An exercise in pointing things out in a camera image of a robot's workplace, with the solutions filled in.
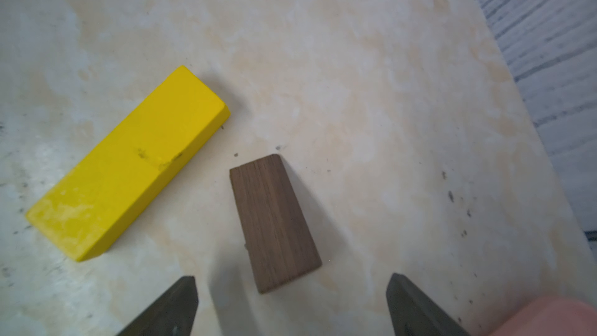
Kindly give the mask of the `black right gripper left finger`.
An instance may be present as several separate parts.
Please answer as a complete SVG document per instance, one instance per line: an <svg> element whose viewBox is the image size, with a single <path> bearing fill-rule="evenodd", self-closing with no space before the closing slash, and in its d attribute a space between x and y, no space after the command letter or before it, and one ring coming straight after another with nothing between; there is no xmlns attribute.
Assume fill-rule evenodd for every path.
<svg viewBox="0 0 597 336"><path fill-rule="evenodd" d="M194 276L183 276L118 335L189 336L198 305Z"/></svg>

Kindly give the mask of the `yellow rectangular block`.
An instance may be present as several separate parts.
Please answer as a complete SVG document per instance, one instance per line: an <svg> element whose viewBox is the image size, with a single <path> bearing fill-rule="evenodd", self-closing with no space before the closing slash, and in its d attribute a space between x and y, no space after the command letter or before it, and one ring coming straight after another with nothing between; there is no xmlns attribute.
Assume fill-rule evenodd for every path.
<svg viewBox="0 0 597 336"><path fill-rule="evenodd" d="M73 261L105 253L230 116L180 66L27 213Z"/></svg>

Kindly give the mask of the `dark brown triangular block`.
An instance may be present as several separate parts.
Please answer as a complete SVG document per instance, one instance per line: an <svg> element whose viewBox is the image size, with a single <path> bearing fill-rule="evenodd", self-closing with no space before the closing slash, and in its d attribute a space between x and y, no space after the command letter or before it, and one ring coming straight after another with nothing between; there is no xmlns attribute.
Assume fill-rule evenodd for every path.
<svg viewBox="0 0 597 336"><path fill-rule="evenodd" d="M229 171L257 290L266 294L323 265L278 154Z"/></svg>

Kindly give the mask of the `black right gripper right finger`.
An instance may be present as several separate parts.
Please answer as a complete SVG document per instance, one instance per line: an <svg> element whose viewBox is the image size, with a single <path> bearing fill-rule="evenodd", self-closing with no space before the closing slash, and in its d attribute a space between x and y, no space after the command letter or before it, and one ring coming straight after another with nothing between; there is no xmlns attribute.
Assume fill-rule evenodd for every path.
<svg viewBox="0 0 597 336"><path fill-rule="evenodd" d="M386 301L395 335L470 335L406 275L393 273Z"/></svg>

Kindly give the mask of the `pink plastic tray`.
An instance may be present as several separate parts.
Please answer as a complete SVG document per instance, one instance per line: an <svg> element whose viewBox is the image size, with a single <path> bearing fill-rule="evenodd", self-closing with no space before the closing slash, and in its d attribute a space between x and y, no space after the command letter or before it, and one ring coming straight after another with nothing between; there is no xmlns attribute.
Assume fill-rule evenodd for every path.
<svg viewBox="0 0 597 336"><path fill-rule="evenodd" d="M544 296L512 315L491 335L596 335L596 309L580 300Z"/></svg>

